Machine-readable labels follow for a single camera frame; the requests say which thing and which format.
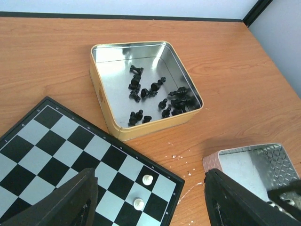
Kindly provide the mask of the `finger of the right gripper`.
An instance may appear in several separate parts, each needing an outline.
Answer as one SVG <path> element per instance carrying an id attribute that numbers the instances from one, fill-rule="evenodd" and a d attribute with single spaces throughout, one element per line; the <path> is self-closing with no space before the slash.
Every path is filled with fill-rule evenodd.
<path id="1" fill-rule="evenodd" d="M 281 195 L 286 193 L 295 192 L 299 196 L 301 195 L 301 182 L 300 181 L 293 181 L 287 186 L 281 186 L 276 189 L 272 189 L 267 191 L 268 197 L 283 208 L 288 213 L 300 213 L 301 210 L 297 207 L 294 207 L 287 203 L 286 201 L 281 199 Z"/>

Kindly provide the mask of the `white chess piece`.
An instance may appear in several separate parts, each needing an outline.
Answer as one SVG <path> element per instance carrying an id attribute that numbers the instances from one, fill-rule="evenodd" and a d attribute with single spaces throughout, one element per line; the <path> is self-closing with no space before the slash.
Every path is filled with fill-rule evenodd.
<path id="1" fill-rule="evenodd" d="M 142 211 L 144 208 L 144 201 L 141 198 L 136 198 L 133 202 L 133 207 L 138 211 Z"/>

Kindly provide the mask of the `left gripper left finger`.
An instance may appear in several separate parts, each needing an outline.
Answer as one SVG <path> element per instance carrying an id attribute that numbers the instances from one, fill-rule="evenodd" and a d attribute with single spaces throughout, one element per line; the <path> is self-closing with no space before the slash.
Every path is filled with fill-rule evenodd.
<path id="1" fill-rule="evenodd" d="M 86 168 L 2 226 L 91 226 L 98 198 L 94 168 Z"/>

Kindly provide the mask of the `white chess pawn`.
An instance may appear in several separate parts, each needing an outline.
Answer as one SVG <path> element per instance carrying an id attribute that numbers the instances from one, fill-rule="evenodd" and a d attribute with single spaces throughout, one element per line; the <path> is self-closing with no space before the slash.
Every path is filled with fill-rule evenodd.
<path id="1" fill-rule="evenodd" d="M 152 175 L 144 175 L 142 178 L 142 182 L 146 186 L 151 185 L 153 182 L 153 176 Z"/>

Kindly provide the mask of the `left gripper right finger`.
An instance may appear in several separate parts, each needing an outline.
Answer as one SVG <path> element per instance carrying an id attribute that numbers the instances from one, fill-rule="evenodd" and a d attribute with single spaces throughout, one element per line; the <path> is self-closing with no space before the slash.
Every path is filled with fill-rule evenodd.
<path id="1" fill-rule="evenodd" d="M 234 190 L 234 180 L 218 169 L 205 174 L 205 201 L 213 226 L 299 226 L 301 213 L 282 213 L 269 205 L 252 206 Z"/>

